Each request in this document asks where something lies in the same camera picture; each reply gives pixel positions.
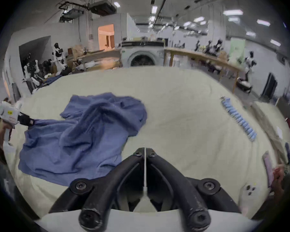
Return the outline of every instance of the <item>white robot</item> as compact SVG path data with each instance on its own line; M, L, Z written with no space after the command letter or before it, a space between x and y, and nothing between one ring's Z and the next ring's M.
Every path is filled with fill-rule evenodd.
M247 64L247 67L245 68L245 78L238 78L236 81L237 87L239 87L241 90L250 93L252 86L250 84L251 82L251 68L257 64L257 62L254 60L254 52L249 52L250 57L245 58L245 63Z
M53 46L53 63L57 66L57 72L61 72L62 70L66 69L67 65L65 59L62 57L63 50L59 47L58 43L55 43Z

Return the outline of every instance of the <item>ceiling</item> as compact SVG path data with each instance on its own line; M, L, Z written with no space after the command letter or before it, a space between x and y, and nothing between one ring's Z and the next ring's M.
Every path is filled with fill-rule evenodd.
M135 20L135 23L148 23L151 15L151 0L109 0L118 2L120 8L117 13L129 13ZM206 21L213 20L215 23L226 25L227 35L233 37L245 37L259 44L277 50L285 55L290 63L290 34L284 27L283 21L274 11L272 6L265 0L166 0L159 14L162 18L157 20L157 24L171 23L183 26L186 21L193 21L199 16L205 17ZM10 28L15 32L20 29L37 26L44 23L58 22L61 16L61 10L58 9L59 3L63 0L26 0L18 8L22 11L21 16L12 18ZM160 10L163 0L155 0ZM239 16L240 23L229 22L228 17L223 15L224 10L240 9L243 15ZM257 24L257 19L269 21L269 27ZM206 29L207 25L197 25L197 28ZM246 31L253 31L256 37L252 38L246 35ZM274 39L281 43L276 47L270 40Z
M290 34L285 28L283 21L274 11L272 6L265 0L166 0L159 14L162 18L157 20L157 24L173 23L183 26L186 21L193 21L194 18L203 16L205 20L213 20L218 17L219 23L225 23L227 35L232 37L243 37L252 40L265 47L271 48L286 56L290 62ZM118 2L120 8L117 13L129 13L135 23L149 23L151 15L151 0L112 0ZM159 11L163 0L155 0L155 5ZM229 22L228 17L223 15L224 10L240 9L243 15L239 23ZM257 23L257 19L269 21L269 27ZM246 32L256 33L255 37L247 36ZM280 47L270 42L273 39L281 43Z

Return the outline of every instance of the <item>doorway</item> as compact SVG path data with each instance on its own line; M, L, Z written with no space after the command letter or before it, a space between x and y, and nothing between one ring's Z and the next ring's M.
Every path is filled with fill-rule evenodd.
M98 27L98 40L100 50L111 50L115 48L114 24Z

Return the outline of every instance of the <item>wooden table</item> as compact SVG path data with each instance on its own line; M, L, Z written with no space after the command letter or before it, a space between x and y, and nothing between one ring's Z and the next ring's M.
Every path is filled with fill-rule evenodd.
M244 71L242 68L237 67L237 66L235 66L233 64L230 64L227 61L225 61L224 59L220 59L220 58L217 58L217 57L214 57L214 56L210 56L210 55L207 55L207 54L204 54L204 53L201 53L201 52L194 52L194 51L188 51L188 50L185 50L185 49L171 48L171 47L167 47L167 48L164 49L164 65L165 65L165 62L166 62L166 54L167 53L170 53L170 55L171 55L169 66L172 66L172 64L173 64L174 55L188 56L190 58L194 58L196 61L198 61L198 60L204 60L204 61L209 60L209 61L221 66L222 69L221 69L220 74L219 74L219 81L220 81L220 79L222 77L224 69L230 69L231 71L236 72L236 79L234 81L232 93L234 93L234 91L235 91L236 81L237 81L237 78L239 76L239 72Z
M85 63L91 62L93 60L102 59L102 58L119 58L119 62L121 62L121 50L120 49L112 49L109 51L97 51L97 52L87 52L86 55L81 57L77 57L77 59L81 59L83 62L83 69L85 70Z

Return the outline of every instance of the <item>air conditioning unit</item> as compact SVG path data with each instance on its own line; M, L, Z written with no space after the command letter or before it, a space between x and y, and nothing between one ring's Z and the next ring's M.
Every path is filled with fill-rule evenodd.
M108 0L95 2L93 4L90 4L88 8L92 13L101 16L112 15L116 13L116 7L113 6Z

